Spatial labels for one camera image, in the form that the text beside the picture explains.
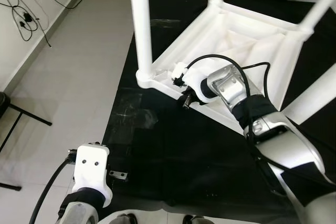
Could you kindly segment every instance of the stool leg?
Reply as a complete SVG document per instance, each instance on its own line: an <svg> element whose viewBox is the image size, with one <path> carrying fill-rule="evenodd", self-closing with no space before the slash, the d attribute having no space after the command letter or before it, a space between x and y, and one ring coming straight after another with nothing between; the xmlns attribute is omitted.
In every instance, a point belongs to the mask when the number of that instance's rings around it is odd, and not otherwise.
<svg viewBox="0 0 336 224"><path fill-rule="evenodd" d="M46 121L46 120L44 120L44 119L42 119L42 118L40 118L40 117L34 115L34 114L31 114L30 112L25 111L25 110L19 108L18 106L15 106L15 105L13 105L13 104L10 104L9 107L12 108L12 109L14 109L14 110L17 110L17 111L19 111L19 112L21 112L21 113L23 113L23 114L25 114L25 115L27 115L27 116L30 116L31 118L34 118L35 120L40 121L41 123L45 123L45 124L47 124L47 125L49 125L49 126L52 125L52 123L50 123L50 122L48 122L48 121Z"/></svg>
<svg viewBox="0 0 336 224"><path fill-rule="evenodd" d="M0 187L11 189L11 190L16 190L16 191L20 191L22 189L22 187L20 186L12 186L12 185L3 184L3 183L0 183Z"/></svg>
<svg viewBox="0 0 336 224"><path fill-rule="evenodd" d="M0 152L2 151L2 149L5 147L5 144L7 143L7 140L9 139L9 137L11 136L11 133L13 132L15 126L17 125L18 121L20 120L22 116L22 112L20 112L20 115L17 117L17 119L15 120L13 126L10 128L9 133L7 134L5 140L3 141L2 145L0 146Z"/></svg>

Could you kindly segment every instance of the tiled floor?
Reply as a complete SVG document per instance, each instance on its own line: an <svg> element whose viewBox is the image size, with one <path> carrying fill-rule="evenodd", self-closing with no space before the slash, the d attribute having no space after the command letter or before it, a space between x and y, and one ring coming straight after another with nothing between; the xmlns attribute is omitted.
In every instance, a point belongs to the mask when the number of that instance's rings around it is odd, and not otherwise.
<svg viewBox="0 0 336 224"><path fill-rule="evenodd" d="M53 122L23 116L0 155L1 223L28 223L35 203L69 148L101 141L133 34L130 0L84 0L71 11L12 94L14 104ZM2 141L17 113L1 119ZM36 223L54 223L72 187L73 166L59 175ZM109 223L114 213L103 223ZM182 223L183 215L136 211L139 224ZM237 223L214 219L219 223Z"/></svg>

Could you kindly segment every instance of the black cloth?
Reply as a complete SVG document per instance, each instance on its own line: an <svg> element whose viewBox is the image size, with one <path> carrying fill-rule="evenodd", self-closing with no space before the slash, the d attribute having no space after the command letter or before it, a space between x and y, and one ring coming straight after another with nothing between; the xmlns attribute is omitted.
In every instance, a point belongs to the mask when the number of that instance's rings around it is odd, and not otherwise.
<svg viewBox="0 0 336 224"><path fill-rule="evenodd" d="M225 0L246 9L298 23L311 3ZM153 60L206 7L207 0L150 0ZM283 106L289 104L333 63L336 15L328 10L305 42ZM238 133L154 89L141 89L134 38L120 79L103 144L112 170L128 181L109 178L111 205L100 217L122 209L159 210L257 223L298 223L287 198L272 194ZM335 102L302 125L322 141L335 141ZM335 157L322 145L327 174Z"/></svg>

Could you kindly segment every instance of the black chair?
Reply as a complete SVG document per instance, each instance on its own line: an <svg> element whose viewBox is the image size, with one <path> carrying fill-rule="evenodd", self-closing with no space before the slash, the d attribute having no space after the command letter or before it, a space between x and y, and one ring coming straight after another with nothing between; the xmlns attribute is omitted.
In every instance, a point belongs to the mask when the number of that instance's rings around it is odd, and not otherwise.
<svg viewBox="0 0 336 224"><path fill-rule="evenodd" d="M48 126L51 126L52 123L34 115L29 113L28 111L25 111L21 108L19 108L18 106L15 106L13 104L11 104L11 99L9 96L7 96L4 92L0 92L0 118L3 116L3 114L5 113L5 111L7 110L7 108L12 108L18 112L20 112L19 116L17 117L17 119L15 120L13 126L10 128L9 133L7 134L5 140L3 141L2 145L0 146L0 152L2 151L2 149L4 148L6 142L8 141L9 137L11 136L11 133L13 132L15 126L17 125L18 121L20 120L21 116L23 114L30 116L31 118L36 119L37 121L40 121L42 123L47 124ZM12 186L12 185L8 185L8 184L3 184L0 183L0 187L4 187L7 189L12 189L12 190L16 190L16 191L20 191L21 187L20 186Z"/></svg>

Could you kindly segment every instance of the baseboard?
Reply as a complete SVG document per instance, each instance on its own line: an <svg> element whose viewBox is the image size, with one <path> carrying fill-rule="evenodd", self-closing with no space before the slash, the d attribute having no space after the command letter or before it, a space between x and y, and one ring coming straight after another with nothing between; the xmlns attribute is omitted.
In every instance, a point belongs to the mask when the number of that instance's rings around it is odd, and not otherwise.
<svg viewBox="0 0 336 224"><path fill-rule="evenodd" d="M78 0L70 0L69 3L68 3L68 6L74 6L74 4L77 1ZM64 20L64 18L67 16L67 14L69 13L69 11L70 11L69 9L65 9L64 8L60 12L60 14L58 15L58 17L54 21L54 23L50 26L50 28L46 32L47 38L50 38L54 34L54 32L59 27L59 25L62 23L62 21ZM22 77L25 75L25 73L27 72L27 70L29 69L29 67L33 64L34 60L37 58L37 56L39 55L39 53L42 51L42 49L46 45L47 45L46 41L44 40L44 38L42 38L39 41L39 43L36 45L36 47L32 50L32 52L30 53L30 55L23 62L23 64L20 66L20 68L16 71L16 73L14 74L14 76L12 77L12 79L9 81L8 85L5 87L4 92L6 94L10 95L11 93L13 93L14 89L19 84L19 82L21 81Z"/></svg>

